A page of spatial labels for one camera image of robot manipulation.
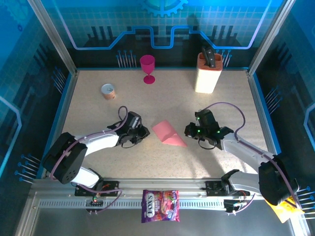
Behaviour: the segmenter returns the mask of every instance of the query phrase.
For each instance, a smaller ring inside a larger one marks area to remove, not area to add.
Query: glass panel
[[[14,235],[69,72],[27,1],[0,6],[0,235]]]
[[[225,67],[248,67],[282,0],[44,0],[77,67],[196,67],[212,45]]]
[[[256,72],[281,151],[292,164],[292,176],[302,189],[310,186],[311,192],[315,191],[314,8],[314,1],[295,2]],[[301,203],[313,202],[310,196],[300,196],[305,199]],[[305,212],[315,212],[313,205]],[[315,221],[308,223],[315,235]]]

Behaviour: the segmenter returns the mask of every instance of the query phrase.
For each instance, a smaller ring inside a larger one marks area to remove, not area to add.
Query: knife block
[[[209,66],[205,65],[206,60],[203,54],[198,54],[195,92],[213,93],[219,76],[223,70],[222,56],[220,54],[215,54],[215,62],[216,67],[210,68]]]

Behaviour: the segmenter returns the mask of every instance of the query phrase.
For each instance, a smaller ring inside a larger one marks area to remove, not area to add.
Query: wire
[[[235,211],[234,214],[237,214],[237,213],[245,210],[246,208],[248,208],[250,206],[250,204],[253,202],[255,195],[256,194],[254,193],[254,195],[252,196],[252,199],[248,202],[248,204],[245,207],[243,207],[242,209],[239,209],[239,210]]]
[[[282,179],[284,180],[284,182],[285,182],[285,184],[286,184],[286,186],[287,186],[287,188],[288,188],[288,190],[289,190],[289,192],[290,192],[290,194],[291,194],[293,200],[294,200],[295,203],[298,205],[298,199],[296,198],[296,196],[295,196],[295,194],[294,194],[294,191],[293,191],[293,189],[292,189],[292,187],[291,187],[289,181],[287,180],[287,178],[286,178],[284,172],[281,170],[281,168],[279,167],[279,165],[278,165],[272,158],[270,158],[268,155],[264,154],[263,152],[261,152],[260,150],[258,150],[258,149],[256,149],[256,148],[252,147],[251,145],[248,145],[248,144],[244,143],[242,140],[239,140],[239,138],[237,137],[237,132],[238,132],[240,129],[242,129],[242,128],[245,126],[245,123],[246,123],[245,115],[244,115],[244,113],[242,112],[242,110],[241,110],[240,108],[238,108],[237,106],[235,106],[234,104],[229,103],[229,102],[216,102],[216,103],[213,103],[213,104],[211,104],[210,106],[206,107],[205,109],[208,109],[208,108],[210,108],[210,107],[212,107],[212,106],[214,106],[214,105],[217,105],[217,104],[227,104],[227,105],[230,105],[230,106],[236,108],[236,109],[241,113],[241,115],[242,115],[242,117],[243,117],[243,124],[242,124],[239,128],[237,128],[237,129],[235,130],[235,132],[234,132],[234,137],[235,137],[235,139],[236,139],[239,143],[241,143],[242,145],[248,147],[249,149],[251,149],[251,150],[257,152],[259,155],[265,157],[268,161],[270,161],[270,162],[276,167],[277,171],[279,172],[279,174],[281,175]]]
[[[244,195],[244,199],[242,201],[240,201],[240,203],[242,203],[242,202],[246,201],[246,193],[243,190],[239,190],[239,191],[241,193],[243,193],[243,195]]]
[[[120,196],[122,195],[123,191],[121,189],[112,189],[112,190],[105,190],[105,191],[95,191],[95,190],[92,190],[84,185],[81,185],[81,184],[78,184],[81,188],[91,192],[91,193],[99,193],[99,194],[102,194],[102,193],[112,193],[112,192],[119,192],[119,195],[108,205],[106,206],[105,208],[103,208],[102,210],[98,210],[97,213],[100,213],[102,211],[105,211],[107,210],[111,205],[113,205],[117,200],[118,198],[120,198]]]
[[[87,136],[84,136],[80,139],[78,139],[77,141],[73,142],[64,152],[63,154],[60,156],[60,158],[58,159],[58,161],[55,163],[53,169],[51,170],[50,172],[50,179],[53,180],[54,178],[54,173],[57,169],[57,167],[60,165],[61,161],[64,159],[64,157],[66,156],[66,154],[77,144],[79,143],[80,141],[83,141],[87,138],[91,138],[91,137],[98,137],[98,136],[103,136],[104,134],[109,134],[109,133],[112,133],[112,132],[115,132],[116,130],[120,129],[124,124],[125,122],[127,121],[127,117],[128,117],[128,108],[126,106],[121,106],[119,109],[118,109],[118,116],[119,118],[121,119],[121,116],[120,116],[120,110],[121,108],[125,108],[126,110],[126,116],[124,118],[124,120],[114,129],[112,130],[108,130],[108,131],[101,131],[101,132],[97,132],[97,133],[93,133],[93,134],[89,134]]]
[[[136,144],[133,144],[132,146],[129,146],[129,147],[124,147],[124,144],[122,144],[122,148],[124,148],[124,149],[128,149],[128,148],[132,148],[132,147],[134,147]]]
[[[213,150],[213,149],[216,148],[216,145],[214,145],[214,146],[211,147],[211,148],[203,147],[202,145],[200,145],[200,139],[198,139],[198,144],[199,144],[199,146],[200,146],[201,148],[206,149],[206,150]]]

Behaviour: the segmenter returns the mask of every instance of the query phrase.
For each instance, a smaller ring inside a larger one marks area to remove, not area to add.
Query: candy bag
[[[177,190],[143,190],[141,223],[151,221],[179,222],[179,193]]]

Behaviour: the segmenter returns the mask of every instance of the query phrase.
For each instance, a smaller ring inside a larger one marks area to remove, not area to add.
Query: gear graphic
[[[3,2],[7,11],[10,12],[11,17],[17,23],[22,23],[27,19],[29,14],[27,0],[0,0],[0,3],[1,2]]]
[[[140,0],[141,8],[147,10],[148,14],[153,13],[154,16],[165,15],[171,16],[171,13],[177,14],[177,10],[183,9],[183,5],[188,3],[187,0]]]

